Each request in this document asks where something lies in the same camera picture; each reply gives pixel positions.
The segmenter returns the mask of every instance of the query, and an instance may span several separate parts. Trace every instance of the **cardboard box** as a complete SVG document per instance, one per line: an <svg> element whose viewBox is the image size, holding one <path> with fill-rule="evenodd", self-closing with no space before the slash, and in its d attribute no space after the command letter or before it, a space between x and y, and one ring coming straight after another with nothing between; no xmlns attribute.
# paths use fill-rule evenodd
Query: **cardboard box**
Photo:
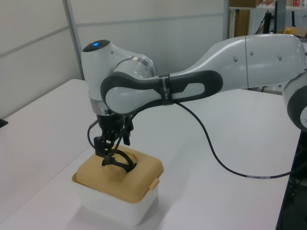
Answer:
<svg viewBox="0 0 307 230"><path fill-rule="evenodd" d="M262 0L229 0L229 6L256 8Z"/></svg>

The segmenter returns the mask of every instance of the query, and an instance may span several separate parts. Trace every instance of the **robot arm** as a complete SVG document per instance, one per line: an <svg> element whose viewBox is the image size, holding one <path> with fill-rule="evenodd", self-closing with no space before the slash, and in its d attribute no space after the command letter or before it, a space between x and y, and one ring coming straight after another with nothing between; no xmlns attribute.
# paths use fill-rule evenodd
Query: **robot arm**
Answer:
<svg viewBox="0 0 307 230"><path fill-rule="evenodd" d="M290 35L254 35L215 44L190 68L148 77L144 65L125 60L101 84L105 104L130 115L141 106L172 104L215 93L290 81L304 69L305 51Z"/></svg>
<svg viewBox="0 0 307 230"><path fill-rule="evenodd" d="M307 131L305 50L292 35L266 34L222 41L190 68L156 75L145 55L116 47L107 40L89 44L82 53L93 111L103 134L95 151L108 159L114 141L135 111L209 97L218 92L288 82L284 99L294 124ZM129 144L129 136L124 137Z"/></svg>

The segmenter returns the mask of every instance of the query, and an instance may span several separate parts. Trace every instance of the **plastic container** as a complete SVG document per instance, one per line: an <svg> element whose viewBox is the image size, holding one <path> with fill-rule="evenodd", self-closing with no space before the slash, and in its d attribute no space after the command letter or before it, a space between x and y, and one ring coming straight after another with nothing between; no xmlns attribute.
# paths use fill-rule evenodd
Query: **plastic container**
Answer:
<svg viewBox="0 0 307 230"><path fill-rule="evenodd" d="M124 169L101 166L102 158L92 155L72 177L82 204L106 217L127 225L137 225L158 195L160 160L144 153L119 147L137 163L129 173ZM125 160L115 154L119 162Z"/></svg>

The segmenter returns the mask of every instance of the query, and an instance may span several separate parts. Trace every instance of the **shelf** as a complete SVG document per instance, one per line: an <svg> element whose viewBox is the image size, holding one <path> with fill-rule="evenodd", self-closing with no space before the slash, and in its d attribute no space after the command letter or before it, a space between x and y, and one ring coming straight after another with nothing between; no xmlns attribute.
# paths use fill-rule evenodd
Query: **shelf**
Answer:
<svg viewBox="0 0 307 230"><path fill-rule="evenodd" d="M260 4L259 6L257 6L256 8L254 7L235 7L235 6L231 6L229 7L229 9L233 10L233 9L238 9L238 10L274 10L275 9L275 5L273 5L273 3L271 3L270 5L264 5L264 4ZM302 9L300 7L297 6L286 6L286 11L306 11L307 9Z"/></svg>

